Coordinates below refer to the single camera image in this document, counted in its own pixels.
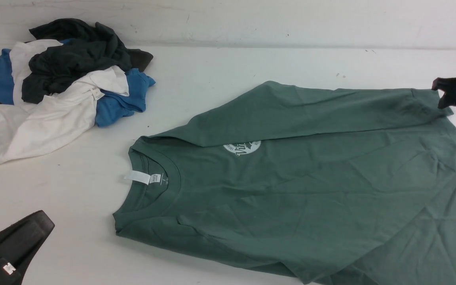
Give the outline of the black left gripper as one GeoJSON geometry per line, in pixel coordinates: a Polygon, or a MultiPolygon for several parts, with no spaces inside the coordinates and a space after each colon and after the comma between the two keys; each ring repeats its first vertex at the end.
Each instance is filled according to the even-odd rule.
{"type": "Polygon", "coordinates": [[[0,231],[0,285],[20,285],[32,259],[55,227],[43,210],[0,231]]]}

